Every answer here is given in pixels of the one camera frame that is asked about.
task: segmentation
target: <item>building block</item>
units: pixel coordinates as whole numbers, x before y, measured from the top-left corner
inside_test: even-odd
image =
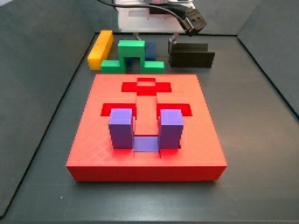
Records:
[[[162,61],[146,61],[142,67],[143,74],[163,74],[165,63]]]
[[[146,61],[155,61],[155,42],[145,42],[145,60]],[[133,58],[126,58],[126,66],[133,66]]]
[[[150,44],[149,53],[153,57],[154,45]],[[133,58],[141,59],[141,72],[145,74],[165,73],[163,61],[146,61],[146,42],[143,40],[119,40],[118,43],[119,60],[105,60],[102,62],[103,74],[125,73],[127,66],[133,64]]]
[[[118,43],[119,58],[146,58],[146,42],[143,40],[119,40]]]
[[[209,52],[209,44],[177,43],[171,46],[171,67],[211,68],[215,52]]]
[[[101,67],[103,74],[125,74],[127,72],[127,68],[122,66],[119,60],[103,60]]]
[[[162,109],[159,126],[159,149],[179,149],[183,134],[182,111]]]
[[[145,60],[155,61],[155,42],[145,43]]]
[[[126,82],[138,83],[141,78],[145,81],[155,80],[155,83],[170,83],[171,92],[158,92],[157,96],[151,96],[158,103],[170,101],[191,106],[191,116],[183,117],[179,150],[134,152],[134,149],[114,149],[110,117],[99,115],[103,102],[109,103],[109,99],[137,102],[139,97],[143,98],[137,92],[122,91]],[[227,161],[197,74],[97,75],[67,162],[77,181],[214,181],[226,167]]]
[[[114,108],[111,110],[109,129],[115,149],[134,148],[134,111],[131,108]]]
[[[91,70],[101,70],[102,61],[109,58],[113,43],[114,32],[102,31],[89,54],[89,67]]]
[[[135,152],[159,152],[158,136],[135,136]]]

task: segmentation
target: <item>wire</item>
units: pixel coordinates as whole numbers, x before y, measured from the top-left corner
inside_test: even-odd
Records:
[[[157,6],[157,5],[151,5],[151,4],[115,4],[115,3],[107,3],[102,0],[98,0],[101,3],[109,5],[109,6],[114,6],[118,8],[154,8],[154,9],[159,9],[162,11],[167,11],[170,14],[173,14],[179,21],[182,21],[183,19],[170,10],[167,10],[166,8]]]

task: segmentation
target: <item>red block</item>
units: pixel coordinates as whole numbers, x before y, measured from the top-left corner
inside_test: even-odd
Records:
[[[122,87],[125,82],[139,81],[170,83],[165,85],[171,86],[171,92],[157,92],[158,105],[190,105],[187,110],[191,115],[183,117],[179,150],[162,149],[161,153],[134,153],[133,149],[113,148],[109,116],[102,116],[101,111],[105,103],[122,103],[125,100],[126,103],[137,105],[138,116],[139,107],[146,107],[146,100],[139,99],[143,96],[137,96],[135,92],[122,92]],[[197,75],[99,74],[90,92],[67,167],[78,181],[218,180],[227,161]]]

